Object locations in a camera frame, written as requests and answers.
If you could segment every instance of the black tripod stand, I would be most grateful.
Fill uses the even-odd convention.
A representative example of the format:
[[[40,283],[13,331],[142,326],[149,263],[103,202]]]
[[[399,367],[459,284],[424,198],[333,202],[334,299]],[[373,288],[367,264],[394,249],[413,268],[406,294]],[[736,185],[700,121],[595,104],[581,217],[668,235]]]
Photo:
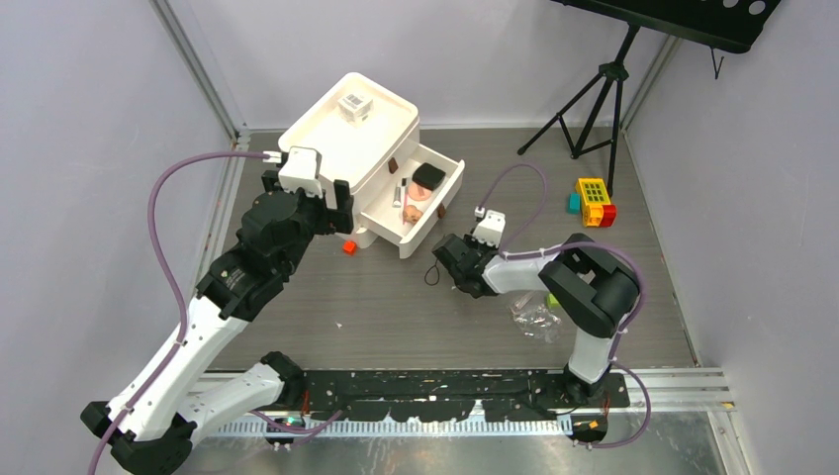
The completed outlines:
[[[542,137],[542,134],[547,132],[551,126],[559,121],[559,125],[562,126],[562,132],[565,134],[565,140],[568,141],[568,147],[571,149],[571,158],[575,160],[590,151],[597,150],[606,145],[611,145],[611,156],[608,161],[608,180],[606,181],[606,191],[609,196],[611,196],[611,182],[614,178],[614,159],[617,155],[617,133],[620,129],[620,100],[623,96],[623,81],[629,77],[629,73],[626,72],[626,68],[623,67],[623,60],[626,59],[626,54],[629,52],[629,47],[632,46],[632,41],[635,40],[635,35],[638,34],[638,30],[640,30],[640,27],[631,24],[629,25],[629,31],[626,32],[626,38],[623,39],[623,44],[620,46],[620,51],[617,52],[617,57],[614,61],[607,64],[601,64],[599,72],[594,79],[589,81],[589,83],[586,84],[586,87],[584,87],[582,91],[578,92],[577,95],[571,99],[571,102],[566,104],[561,111],[557,112],[556,115],[548,121],[547,124],[545,124],[545,127],[537,132],[532,139],[527,141],[527,143],[518,149],[519,155],[524,155],[527,149],[533,145],[534,142],[539,140],[540,137]],[[592,113],[589,115],[589,120],[586,122],[586,126],[583,127],[583,131],[577,138],[577,143],[574,143],[571,139],[571,134],[568,133],[568,126],[565,125],[565,120],[562,119],[562,116],[568,112],[568,110],[571,109],[571,107],[576,104],[580,98],[586,95],[591,88],[595,87],[595,84],[597,84],[602,78],[605,78],[606,82],[604,83],[603,89],[601,89],[601,94],[598,96],[597,102],[595,102],[595,108],[592,109]],[[588,148],[583,148],[586,145],[586,139],[589,138],[589,134],[592,132],[592,127],[595,126],[595,120],[597,119],[598,114],[601,112],[601,108],[606,101],[608,91],[611,89],[611,85],[614,82],[617,82],[617,90],[614,96],[614,124],[611,126],[611,139],[592,145]]]

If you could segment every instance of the open drawer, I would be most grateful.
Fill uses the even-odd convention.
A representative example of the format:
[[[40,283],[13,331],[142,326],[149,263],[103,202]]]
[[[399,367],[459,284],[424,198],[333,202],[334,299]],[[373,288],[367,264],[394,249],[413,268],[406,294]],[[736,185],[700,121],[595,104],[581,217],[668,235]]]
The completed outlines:
[[[436,166],[443,170],[446,176],[429,199],[422,202],[407,199],[408,205],[414,205],[422,211],[422,218],[412,225],[403,222],[403,207],[394,208],[394,190],[402,183],[403,178],[411,183],[411,176],[423,163]],[[361,212],[361,225],[395,244],[399,248],[401,259],[411,256],[439,220],[437,209],[441,205],[448,207],[451,199],[460,190],[465,166],[462,161],[454,161],[420,144],[399,170],[391,175],[377,197]]]

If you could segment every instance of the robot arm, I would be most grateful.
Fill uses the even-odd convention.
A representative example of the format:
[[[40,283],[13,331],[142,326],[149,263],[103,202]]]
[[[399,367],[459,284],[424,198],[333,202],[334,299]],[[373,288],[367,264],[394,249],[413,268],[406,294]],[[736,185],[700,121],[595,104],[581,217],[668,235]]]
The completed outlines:
[[[193,446],[220,426],[254,408],[294,404],[306,390],[303,371],[274,352],[238,378],[187,397],[222,348],[283,290],[314,236],[352,231],[349,186],[335,182],[337,206],[328,209],[315,150],[292,147],[266,161],[277,162],[280,170],[263,176],[265,193],[242,217],[238,243],[199,282],[181,347],[109,440],[115,459],[131,473],[172,473]],[[94,434],[103,436],[112,418],[178,344],[178,330],[118,396],[84,409],[81,419]]]
[[[635,274],[605,250],[593,247],[506,259],[498,251],[504,215],[479,209],[476,216],[481,221],[470,234],[444,237],[434,256],[455,286],[473,298],[518,290],[552,293],[578,327],[565,371],[566,393],[576,404],[587,404],[608,373],[617,328],[638,298]],[[578,241],[592,240],[574,234],[566,243]]]

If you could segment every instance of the red block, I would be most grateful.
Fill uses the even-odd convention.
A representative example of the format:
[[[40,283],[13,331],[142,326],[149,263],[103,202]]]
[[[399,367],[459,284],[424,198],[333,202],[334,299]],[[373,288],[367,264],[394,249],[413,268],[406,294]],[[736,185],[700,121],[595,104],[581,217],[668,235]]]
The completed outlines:
[[[348,240],[343,244],[343,251],[349,255],[355,254],[355,250],[358,248],[358,244],[355,242]]]
[[[611,226],[616,216],[617,207],[615,205],[604,205],[604,218],[601,220],[599,228],[608,228]]]

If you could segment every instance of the cable connector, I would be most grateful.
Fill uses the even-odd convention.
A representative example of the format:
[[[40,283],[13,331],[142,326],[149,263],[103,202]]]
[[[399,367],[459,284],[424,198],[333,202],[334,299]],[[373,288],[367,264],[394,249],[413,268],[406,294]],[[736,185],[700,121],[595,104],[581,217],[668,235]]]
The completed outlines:
[[[288,160],[288,153],[283,151],[271,151],[271,150],[264,150],[262,153],[268,155],[268,158],[263,158],[263,163],[276,163],[278,165],[282,165]]]
[[[501,245],[505,222],[504,213],[489,210],[486,212],[484,219],[478,222],[478,226],[472,231],[472,238],[489,247],[498,247]]]

